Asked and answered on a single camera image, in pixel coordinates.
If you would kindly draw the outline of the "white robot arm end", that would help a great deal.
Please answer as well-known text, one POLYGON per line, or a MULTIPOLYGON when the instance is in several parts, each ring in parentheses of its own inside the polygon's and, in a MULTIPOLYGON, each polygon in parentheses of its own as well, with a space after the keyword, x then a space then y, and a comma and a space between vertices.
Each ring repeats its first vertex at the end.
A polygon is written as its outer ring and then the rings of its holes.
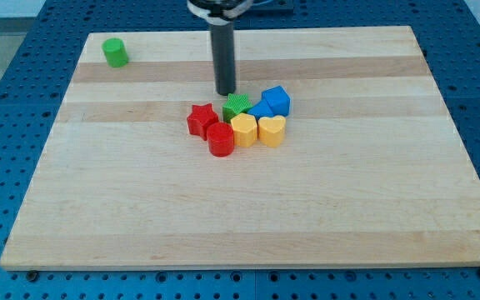
POLYGON ((253 5, 253 0, 187 0, 188 10, 210 25, 233 22, 253 5))

